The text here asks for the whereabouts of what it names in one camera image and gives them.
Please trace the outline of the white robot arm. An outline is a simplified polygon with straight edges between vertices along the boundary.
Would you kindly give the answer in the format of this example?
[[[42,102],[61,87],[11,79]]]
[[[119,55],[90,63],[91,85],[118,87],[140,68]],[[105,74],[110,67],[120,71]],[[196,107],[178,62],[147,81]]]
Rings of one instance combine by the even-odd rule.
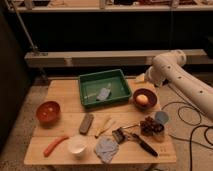
[[[213,120],[213,88],[186,72],[186,54],[182,50],[161,53],[152,59],[144,80],[161,86],[165,80],[173,83],[206,117]]]

